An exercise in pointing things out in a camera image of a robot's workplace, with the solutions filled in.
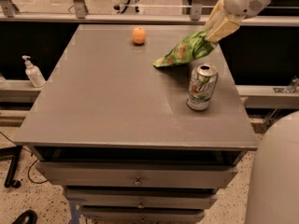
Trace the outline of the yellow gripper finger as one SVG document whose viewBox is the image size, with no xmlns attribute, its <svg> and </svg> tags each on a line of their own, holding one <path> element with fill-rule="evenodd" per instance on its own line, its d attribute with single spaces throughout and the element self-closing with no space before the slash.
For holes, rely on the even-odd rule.
<svg viewBox="0 0 299 224">
<path fill-rule="evenodd" d="M 245 19 L 244 16 L 228 15 L 215 20 L 214 24 L 207 28 L 208 33 L 205 40 L 217 43 L 228 35 L 231 35 L 239 29 L 241 22 Z"/>
<path fill-rule="evenodd" d="M 226 8 L 224 0 L 219 0 L 208 17 L 208 20 L 205 24 L 205 29 L 209 31 L 214 31 L 216 29 L 226 29 L 229 24 L 227 19 L 229 14 L 230 12 Z"/>
</svg>

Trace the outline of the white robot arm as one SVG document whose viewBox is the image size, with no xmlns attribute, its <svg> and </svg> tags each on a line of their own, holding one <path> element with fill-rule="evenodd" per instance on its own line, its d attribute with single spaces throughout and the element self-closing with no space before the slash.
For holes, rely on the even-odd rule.
<svg viewBox="0 0 299 224">
<path fill-rule="evenodd" d="M 218 42 L 271 0 L 220 0 L 206 22 L 206 40 Z M 245 224 L 299 224 L 299 112 L 263 136 L 251 169 Z"/>
</svg>

